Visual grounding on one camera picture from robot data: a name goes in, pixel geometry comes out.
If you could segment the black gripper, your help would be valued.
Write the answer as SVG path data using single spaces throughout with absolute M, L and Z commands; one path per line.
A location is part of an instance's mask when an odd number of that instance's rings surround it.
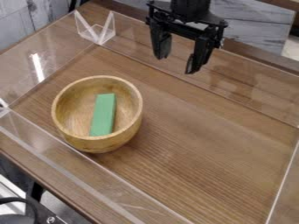
M 151 30 L 155 57 L 170 55 L 172 33 L 196 39 L 194 52 L 187 61 L 186 73 L 195 74 L 207 64 L 214 45 L 220 47 L 228 22 L 211 12 L 211 0 L 148 0 L 146 23 Z

